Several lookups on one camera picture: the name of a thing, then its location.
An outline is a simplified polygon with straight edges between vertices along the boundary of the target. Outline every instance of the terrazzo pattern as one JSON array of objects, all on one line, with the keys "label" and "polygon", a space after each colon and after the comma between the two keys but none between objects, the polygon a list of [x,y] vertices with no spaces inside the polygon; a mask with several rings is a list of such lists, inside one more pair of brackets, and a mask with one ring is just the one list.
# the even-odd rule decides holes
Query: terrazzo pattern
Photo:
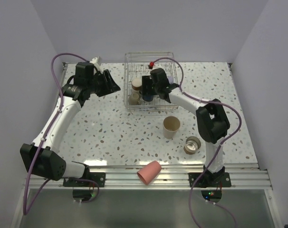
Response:
[{"label": "terrazzo pattern", "polygon": [[[240,132],[224,146],[225,163],[257,163],[236,90],[227,63],[181,63],[184,68],[184,90],[204,98],[218,98],[235,107],[242,116]],[[64,136],[59,155],[66,161],[88,165],[143,165],[157,160],[160,164],[202,164],[205,162],[205,145],[200,138],[197,121],[188,111],[179,107],[173,113],[131,114],[124,107],[124,64],[102,64],[107,68],[121,91],[98,98],[92,95],[75,116]],[[64,83],[75,72],[69,64]],[[181,73],[177,67],[178,80]],[[231,123],[229,133],[237,128],[238,119],[225,109]],[[165,139],[163,119],[174,115],[181,121],[176,136]],[[187,155],[185,140],[197,136],[202,142],[200,150]]]}]

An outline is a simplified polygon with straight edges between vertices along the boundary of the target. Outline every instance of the beige paper cup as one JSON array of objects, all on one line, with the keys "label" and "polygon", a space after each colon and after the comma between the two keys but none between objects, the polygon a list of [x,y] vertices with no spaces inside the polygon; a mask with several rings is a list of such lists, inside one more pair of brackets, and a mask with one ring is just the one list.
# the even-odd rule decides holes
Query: beige paper cup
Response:
[{"label": "beige paper cup", "polygon": [[180,128],[180,121],[177,117],[168,116],[163,120],[163,135],[166,139],[172,139]]},{"label": "beige paper cup", "polygon": [[140,95],[139,94],[131,94],[128,98],[128,102],[130,105],[138,105],[140,101]]}]

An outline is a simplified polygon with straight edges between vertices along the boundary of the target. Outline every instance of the glass panel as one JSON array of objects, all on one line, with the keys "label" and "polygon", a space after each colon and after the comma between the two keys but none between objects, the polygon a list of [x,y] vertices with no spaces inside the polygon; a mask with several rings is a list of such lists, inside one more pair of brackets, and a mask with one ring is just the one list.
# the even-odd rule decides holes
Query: glass panel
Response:
[{"label": "glass panel", "polygon": [[[36,191],[30,191],[30,197]],[[91,203],[73,202],[72,190],[43,190],[21,228],[193,228],[187,190],[104,190]],[[224,190],[221,205],[236,217],[238,228],[273,228],[263,190]],[[192,207],[204,228],[234,227],[224,210],[193,193]]]}]

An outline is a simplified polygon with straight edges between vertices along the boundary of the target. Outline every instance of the pink cup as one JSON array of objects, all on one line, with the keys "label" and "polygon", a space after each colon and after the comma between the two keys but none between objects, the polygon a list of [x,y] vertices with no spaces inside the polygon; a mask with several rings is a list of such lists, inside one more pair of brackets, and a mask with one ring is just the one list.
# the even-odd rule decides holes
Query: pink cup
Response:
[{"label": "pink cup", "polygon": [[138,171],[138,177],[140,180],[148,185],[161,171],[161,165],[157,161],[153,161],[148,165],[144,166]]}]

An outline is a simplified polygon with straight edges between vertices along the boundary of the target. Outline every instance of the paper cup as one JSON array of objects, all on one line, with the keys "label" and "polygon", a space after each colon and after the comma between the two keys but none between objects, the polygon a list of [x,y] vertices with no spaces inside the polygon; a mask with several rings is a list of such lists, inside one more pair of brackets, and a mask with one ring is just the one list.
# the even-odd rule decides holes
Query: paper cup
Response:
[{"label": "paper cup", "polygon": [[168,116],[163,120],[163,135],[166,139],[172,139],[180,128],[180,121],[177,117]]},{"label": "paper cup", "polygon": [[140,78],[135,78],[131,81],[131,87],[132,89],[138,91],[141,89],[142,86],[142,80]]},{"label": "paper cup", "polygon": [[134,90],[134,89],[131,88],[131,93],[140,95],[140,90]]},{"label": "paper cup", "polygon": [[161,165],[157,161],[153,161],[148,165],[144,166],[138,171],[138,177],[140,180],[148,185],[161,171]]},{"label": "paper cup", "polygon": [[139,104],[139,100],[140,100],[140,95],[139,94],[131,94],[129,96],[128,102],[130,105],[138,105]]}]

